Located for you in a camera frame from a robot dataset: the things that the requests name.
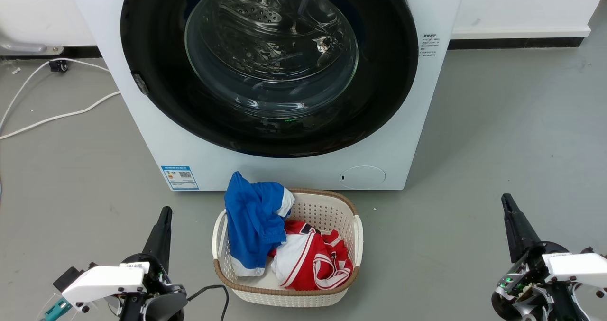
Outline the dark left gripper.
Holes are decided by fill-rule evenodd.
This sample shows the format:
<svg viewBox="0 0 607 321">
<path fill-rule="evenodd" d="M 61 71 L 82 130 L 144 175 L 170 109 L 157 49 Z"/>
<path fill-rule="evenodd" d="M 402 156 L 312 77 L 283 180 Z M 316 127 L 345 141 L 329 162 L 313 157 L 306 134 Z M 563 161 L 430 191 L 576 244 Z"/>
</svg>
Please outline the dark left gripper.
<svg viewBox="0 0 607 321">
<path fill-rule="evenodd" d="M 174 284 L 168 276 L 171 251 L 173 209 L 161 209 L 156 224 L 140 254 L 126 258 L 121 264 L 147 263 L 149 269 L 134 292 L 120 293 L 120 321 L 182 321 L 188 304 L 185 288 Z"/>
</svg>

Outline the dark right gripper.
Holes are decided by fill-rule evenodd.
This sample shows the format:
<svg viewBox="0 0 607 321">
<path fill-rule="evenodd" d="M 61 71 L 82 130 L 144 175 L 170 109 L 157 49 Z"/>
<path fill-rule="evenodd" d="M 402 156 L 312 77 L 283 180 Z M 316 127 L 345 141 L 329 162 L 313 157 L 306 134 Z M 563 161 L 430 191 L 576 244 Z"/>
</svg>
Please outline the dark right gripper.
<svg viewBox="0 0 607 321">
<path fill-rule="evenodd" d="M 542 242 L 509 193 L 501 196 L 510 261 L 513 267 L 491 296 L 494 311 L 505 321 L 589 321 L 575 293 L 574 278 L 550 278 L 548 260 L 569 256 L 563 246 Z"/>
</svg>

